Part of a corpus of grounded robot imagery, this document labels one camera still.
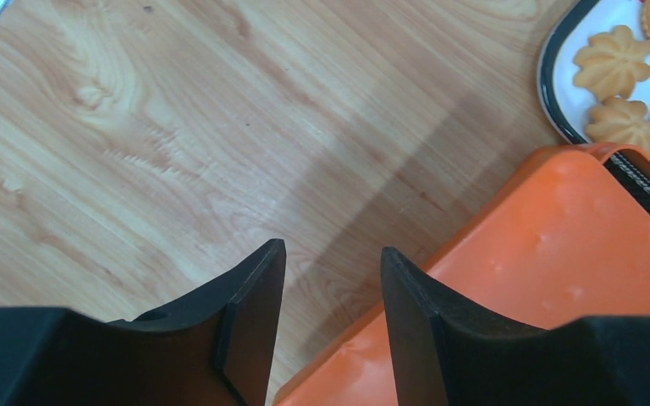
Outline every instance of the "wooden floor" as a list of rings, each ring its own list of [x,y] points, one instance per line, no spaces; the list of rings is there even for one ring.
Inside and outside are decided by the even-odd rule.
[[[0,305],[132,318],[288,248],[271,393],[558,136],[572,0],[16,0],[0,19]]]

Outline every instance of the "plate rim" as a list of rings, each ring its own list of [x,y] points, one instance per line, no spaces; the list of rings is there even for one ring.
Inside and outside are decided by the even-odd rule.
[[[572,127],[559,106],[557,96],[554,94],[554,64],[566,39],[599,1],[580,0],[575,3],[544,42],[539,58],[537,69],[539,100],[549,122],[572,144],[588,144],[589,140]]]

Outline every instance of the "orange tray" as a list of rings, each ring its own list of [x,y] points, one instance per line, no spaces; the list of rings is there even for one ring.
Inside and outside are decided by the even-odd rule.
[[[650,314],[650,216],[604,167],[636,148],[536,151],[423,267],[477,303],[553,328],[590,314]],[[396,406],[382,303],[288,382],[278,406]]]

